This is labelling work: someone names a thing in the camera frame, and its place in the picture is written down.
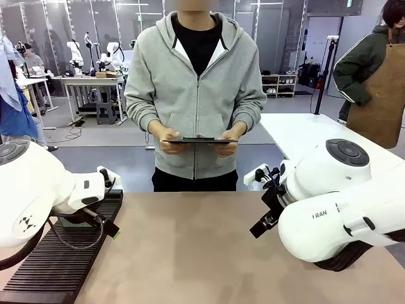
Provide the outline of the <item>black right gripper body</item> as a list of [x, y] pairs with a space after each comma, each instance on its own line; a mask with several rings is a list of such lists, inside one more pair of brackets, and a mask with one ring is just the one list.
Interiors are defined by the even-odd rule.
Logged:
[[264, 186], [266, 190], [261, 199], [263, 203], [269, 208], [269, 211], [263, 216], [264, 222], [278, 222], [285, 205], [282, 197], [285, 195], [286, 190], [284, 185], [279, 185], [275, 181], [269, 181]]

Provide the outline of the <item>black clipboard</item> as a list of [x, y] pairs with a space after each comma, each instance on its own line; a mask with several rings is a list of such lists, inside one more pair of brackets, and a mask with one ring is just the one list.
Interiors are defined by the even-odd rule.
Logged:
[[235, 139], [215, 139], [214, 137], [181, 137], [165, 139], [163, 142], [172, 144], [230, 144], [239, 141]]

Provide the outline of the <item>person's right forearm grey sleeve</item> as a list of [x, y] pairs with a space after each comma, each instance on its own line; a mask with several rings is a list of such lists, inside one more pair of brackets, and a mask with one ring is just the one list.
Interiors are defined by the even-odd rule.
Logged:
[[151, 132], [149, 124], [157, 120], [160, 122], [151, 91], [139, 91], [127, 87], [127, 115], [144, 132]]

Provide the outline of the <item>person's left forearm grey sleeve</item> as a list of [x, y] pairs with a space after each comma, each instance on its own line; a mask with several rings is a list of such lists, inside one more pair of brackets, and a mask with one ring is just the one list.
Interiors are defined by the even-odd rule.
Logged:
[[267, 97], [262, 88], [252, 90], [241, 98], [237, 108], [239, 110], [237, 121], [245, 123], [246, 130], [244, 133], [250, 132], [260, 121], [261, 112], [266, 102]]

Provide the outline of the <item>black slotted PCB rack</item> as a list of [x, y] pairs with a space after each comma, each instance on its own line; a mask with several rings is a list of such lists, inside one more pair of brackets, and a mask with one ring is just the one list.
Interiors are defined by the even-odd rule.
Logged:
[[74, 246], [94, 246], [74, 250], [47, 232], [0, 290], [0, 304], [74, 304], [108, 236], [89, 224], [64, 228], [58, 220], [54, 227]]

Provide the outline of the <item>person's left hand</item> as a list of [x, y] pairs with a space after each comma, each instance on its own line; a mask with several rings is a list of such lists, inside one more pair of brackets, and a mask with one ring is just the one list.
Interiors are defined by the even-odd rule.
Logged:
[[[246, 123], [243, 121], [238, 121], [233, 124], [231, 129], [226, 130], [222, 134], [221, 138], [238, 141], [246, 133], [246, 130], [247, 130]], [[224, 158], [232, 156], [236, 153], [238, 143], [231, 142], [228, 144], [215, 144], [214, 147], [218, 153], [218, 156]]]

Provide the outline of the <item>person's right hand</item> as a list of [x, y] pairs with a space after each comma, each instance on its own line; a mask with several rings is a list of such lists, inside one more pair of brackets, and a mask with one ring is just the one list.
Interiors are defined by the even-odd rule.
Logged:
[[159, 141], [159, 146], [167, 155], [180, 155], [186, 148], [186, 144], [173, 144], [170, 139], [177, 138], [180, 133], [171, 128], [164, 127], [159, 120], [149, 122], [148, 131]]

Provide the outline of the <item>white rounded table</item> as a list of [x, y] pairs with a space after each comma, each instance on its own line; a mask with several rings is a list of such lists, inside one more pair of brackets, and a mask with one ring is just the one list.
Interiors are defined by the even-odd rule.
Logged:
[[260, 124], [283, 155], [294, 161], [300, 160], [328, 139], [347, 139], [368, 153], [373, 177], [405, 163], [402, 158], [323, 114], [263, 113]]

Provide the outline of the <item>wooden shelf unit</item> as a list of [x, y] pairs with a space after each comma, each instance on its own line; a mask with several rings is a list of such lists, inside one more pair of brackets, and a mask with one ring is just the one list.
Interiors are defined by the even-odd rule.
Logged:
[[293, 98], [295, 96], [297, 74], [262, 75], [263, 91], [271, 98]]

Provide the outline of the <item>black bags pile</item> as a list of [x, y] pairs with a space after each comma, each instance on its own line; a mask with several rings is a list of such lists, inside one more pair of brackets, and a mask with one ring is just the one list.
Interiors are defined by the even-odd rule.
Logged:
[[312, 89], [319, 89], [323, 84], [321, 65], [303, 63], [298, 69], [298, 83]]

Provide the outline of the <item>person in grey hoodie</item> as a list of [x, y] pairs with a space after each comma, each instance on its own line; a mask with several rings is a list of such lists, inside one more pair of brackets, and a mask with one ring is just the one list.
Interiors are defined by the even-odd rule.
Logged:
[[[238, 122], [241, 98], [262, 88], [259, 50], [235, 20], [179, 9], [138, 36], [127, 87], [152, 92], [161, 124], [177, 138], [222, 139]], [[186, 145], [168, 155], [154, 137], [156, 192], [236, 190], [237, 152], [222, 158], [215, 144]]]

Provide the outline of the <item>grey background workbench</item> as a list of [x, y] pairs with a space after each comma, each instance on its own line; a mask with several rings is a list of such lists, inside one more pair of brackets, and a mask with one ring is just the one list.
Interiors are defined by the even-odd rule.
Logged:
[[127, 120], [123, 75], [113, 78], [87, 75], [57, 76], [51, 79], [59, 81], [65, 89], [72, 123], [79, 121], [87, 114], [97, 114], [96, 104], [104, 101], [111, 103], [111, 107], [115, 109], [115, 125], [121, 125]]

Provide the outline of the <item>black tripod pole white head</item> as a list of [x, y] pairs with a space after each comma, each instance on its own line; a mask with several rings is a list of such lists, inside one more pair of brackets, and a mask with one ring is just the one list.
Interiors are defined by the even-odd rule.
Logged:
[[321, 101], [323, 99], [323, 94], [325, 91], [325, 83], [327, 80], [327, 76], [329, 74], [329, 69], [330, 69], [330, 64], [331, 64], [331, 60], [332, 60], [332, 55], [333, 55], [333, 51], [335, 49], [335, 45], [338, 43], [339, 41], [339, 36], [338, 35], [329, 35], [327, 37], [327, 41], [330, 42], [329, 47], [328, 47], [328, 56], [327, 56], [327, 60], [325, 63], [325, 69], [322, 73], [322, 80], [321, 80], [321, 86], [319, 89], [319, 93], [318, 93], [318, 99], [316, 102], [316, 107], [315, 107], [315, 115], [319, 115], [320, 114], [320, 107], [321, 107]]

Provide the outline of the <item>person in brown apron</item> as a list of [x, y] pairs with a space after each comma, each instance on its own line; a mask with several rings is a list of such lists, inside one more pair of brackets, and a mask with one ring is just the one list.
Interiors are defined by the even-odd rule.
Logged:
[[382, 19], [335, 63], [333, 79], [345, 99], [338, 121], [391, 149], [405, 111], [405, 0], [387, 0]]

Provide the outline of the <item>small white background robot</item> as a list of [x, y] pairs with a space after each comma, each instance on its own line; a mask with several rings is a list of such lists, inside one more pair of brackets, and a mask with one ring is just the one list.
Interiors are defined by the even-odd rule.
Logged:
[[72, 58], [69, 61], [70, 65], [73, 68], [75, 75], [82, 75], [82, 68], [84, 66], [84, 59], [80, 52], [80, 44], [75, 40], [72, 39], [66, 43], [67, 47], [70, 49], [72, 53]]

